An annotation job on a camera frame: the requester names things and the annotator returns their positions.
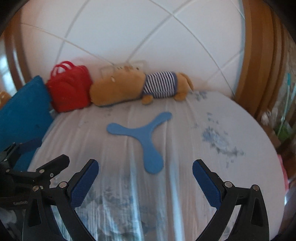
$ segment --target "striped shirt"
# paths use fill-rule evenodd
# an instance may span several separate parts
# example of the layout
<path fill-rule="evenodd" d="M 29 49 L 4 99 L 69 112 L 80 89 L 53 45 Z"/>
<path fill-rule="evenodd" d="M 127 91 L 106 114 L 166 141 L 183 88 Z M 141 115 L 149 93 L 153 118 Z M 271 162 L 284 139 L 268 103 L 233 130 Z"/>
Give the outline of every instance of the striped shirt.
<path fill-rule="evenodd" d="M 166 98 L 176 94 L 177 76 L 174 72 L 158 72 L 146 75 L 144 95 L 154 98 Z"/>

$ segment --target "brown stuffed animal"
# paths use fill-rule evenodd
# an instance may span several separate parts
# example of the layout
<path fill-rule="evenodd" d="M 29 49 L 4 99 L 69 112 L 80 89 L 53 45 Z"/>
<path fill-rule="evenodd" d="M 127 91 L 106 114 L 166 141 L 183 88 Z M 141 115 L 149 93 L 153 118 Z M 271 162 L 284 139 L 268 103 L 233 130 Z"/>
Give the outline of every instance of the brown stuffed animal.
<path fill-rule="evenodd" d="M 0 109 L 9 101 L 11 98 L 10 94 L 5 91 L 0 92 Z"/>
<path fill-rule="evenodd" d="M 96 81 L 90 88 L 91 102 L 97 106 L 107 106 L 142 98 L 142 104 L 150 104 L 154 98 L 173 96 L 175 100 L 185 100 L 191 80 L 186 74 L 159 72 L 146 75 L 132 67 L 117 70 L 112 76 Z"/>

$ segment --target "white wall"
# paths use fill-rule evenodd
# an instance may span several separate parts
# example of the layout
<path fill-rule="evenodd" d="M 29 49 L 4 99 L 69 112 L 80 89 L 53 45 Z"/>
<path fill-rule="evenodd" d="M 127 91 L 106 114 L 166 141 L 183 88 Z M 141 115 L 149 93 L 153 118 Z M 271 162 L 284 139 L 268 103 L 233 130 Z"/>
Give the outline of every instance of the white wall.
<path fill-rule="evenodd" d="M 22 12 L 32 76 L 63 60 L 88 67 L 145 60 L 232 97 L 244 54 L 242 0 L 30 0 Z"/>

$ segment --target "plush toy head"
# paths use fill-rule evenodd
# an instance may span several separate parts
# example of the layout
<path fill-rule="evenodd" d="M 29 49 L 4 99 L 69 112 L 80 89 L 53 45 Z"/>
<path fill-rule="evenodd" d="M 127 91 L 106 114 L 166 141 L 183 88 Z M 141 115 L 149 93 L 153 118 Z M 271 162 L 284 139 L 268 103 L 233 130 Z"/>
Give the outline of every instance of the plush toy head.
<path fill-rule="evenodd" d="M 0 109 L 9 101 L 11 98 L 10 94 L 5 91 L 0 92 Z"/>
<path fill-rule="evenodd" d="M 112 76 L 93 83 L 89 94 L 97 106 L 107 106 L 141 97 L 146 75 L 132 67 L 117 70 Z"/>

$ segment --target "metal screw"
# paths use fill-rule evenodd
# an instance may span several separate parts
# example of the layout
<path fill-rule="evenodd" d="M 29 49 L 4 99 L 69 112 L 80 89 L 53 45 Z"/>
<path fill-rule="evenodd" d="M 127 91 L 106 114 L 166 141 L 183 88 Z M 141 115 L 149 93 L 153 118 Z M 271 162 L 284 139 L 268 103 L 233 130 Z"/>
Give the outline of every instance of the metal screw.
<path fill-rule="evenodd" d="M 67 186 L 67 183 L 66 182 L 61 182 L 60 184 L 59 184 L 59 187 L 60 188 L 64 188 L 64 187 L 66 187 Z"/>
<path fill-rule="evenodd" d="M 227 188 L 231 188 L 231 187 L 232 187 L 232 183 L 231 183 L 231 182 L 225 182 L 224 185 L 225 185 Z"/>
<path fill-rule="evenodd" d="M 253 185 L 253 189 L 254 189 L 255 191 L 259 191 L 259 190 L 260 190 L 260 188 L 259 188 L 257 185 Z"/>
<path fill-rule="evenodd" d="M 39 189 L 38 186 L 33 186 L 33 191 L 36 192 Z"/>

